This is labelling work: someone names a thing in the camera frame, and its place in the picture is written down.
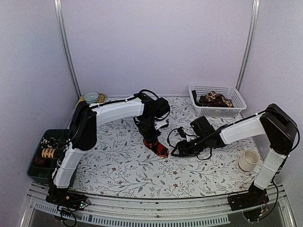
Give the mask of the red black striped tie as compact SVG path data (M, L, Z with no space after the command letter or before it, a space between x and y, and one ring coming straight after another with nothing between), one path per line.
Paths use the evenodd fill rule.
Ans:
M160 157L168 158L169 150L163 144L161 144L158 140L155 142L148 142L147 140L143 140L144 145L150 149L154 154Z

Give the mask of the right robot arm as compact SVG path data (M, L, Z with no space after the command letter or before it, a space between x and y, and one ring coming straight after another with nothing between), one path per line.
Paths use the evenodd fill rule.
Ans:
M218 129L204 117L191 122L195 136L179 141L171 154L177 157L198 155L206 148L222 148L238 140L265 135L269 141L269 152L263 166L254 179L250 192L245 195L248 206L255 206L263 199L263 190L280 171L289 154L300 142L300 132L294 120L277 104L270 104L259 113L237 122L223 125Z

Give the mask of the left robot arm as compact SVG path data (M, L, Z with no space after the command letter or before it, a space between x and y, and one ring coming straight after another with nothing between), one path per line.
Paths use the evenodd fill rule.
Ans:
M166 128L169 124L166 119L169 113L170 106L166 99L162 97L153 99L145 90L126 99L102 104L79 102L73 114L63 154L50 178L49 185L55 188L51 194L52 198L60 205L67 205L70 202L70 194L64 189L69 187L84 152L95 146L97 129L103 124L133 117L144 145L156 155L168 157L169 150L159 142L158 137L160 129Z

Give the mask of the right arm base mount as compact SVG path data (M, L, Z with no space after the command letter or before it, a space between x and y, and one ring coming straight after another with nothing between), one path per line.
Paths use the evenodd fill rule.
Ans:
M231 210L236 211L259 206L259 208L244 211L242 213L244 218L250 223L256 223L267 218L274 211L279 197L278 186L274 182L273 185L276 189L276 199L271 209L269 209L269 196L266 189L261 190L252 184L245 193L232 192L228 195L227 201Z

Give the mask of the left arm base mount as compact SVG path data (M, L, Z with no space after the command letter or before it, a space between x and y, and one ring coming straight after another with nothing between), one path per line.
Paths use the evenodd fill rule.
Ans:
M84 210L90 201L84 194L77 194L68 191L68 189L57 188L56 186L50 186L46 202L56 205L57 211L59 211L60 217L69 216L74 220L76 224L77 218L75 212L79 210Z

